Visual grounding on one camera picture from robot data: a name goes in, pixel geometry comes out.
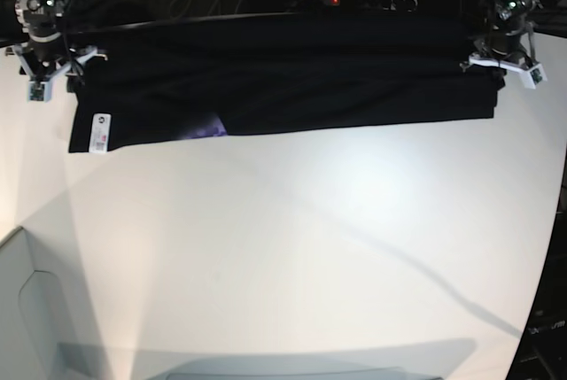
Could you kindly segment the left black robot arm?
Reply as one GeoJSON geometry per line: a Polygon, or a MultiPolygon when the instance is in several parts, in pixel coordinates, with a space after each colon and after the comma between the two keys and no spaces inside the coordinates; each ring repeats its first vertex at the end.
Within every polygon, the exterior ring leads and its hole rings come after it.
{"type": "Polygon", "coordinates": [[[540,0],[479,2],[485,8],[486,31],[473,39],[475,50],[460,64],[461,69],[478,66],[514,73],[525,88],[536,89],[548,79],[536,57],[534,22],[529,19],[540,0]]]}

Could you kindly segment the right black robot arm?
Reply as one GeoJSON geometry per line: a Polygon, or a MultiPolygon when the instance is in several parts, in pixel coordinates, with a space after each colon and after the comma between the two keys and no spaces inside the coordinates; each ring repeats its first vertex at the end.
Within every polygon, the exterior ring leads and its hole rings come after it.
{"type": "Polygon", "coordinates": [[[61,76],[71,85],[84,82],[84,67],[105,58],[93,45],[75,48],[73,27],[94,19],[111,0],[97,0],[86,8],[81,0],[1,0],[1,48],[19,61],[27,77],[27,100],[48,102],[54,81],[61,76]]]}

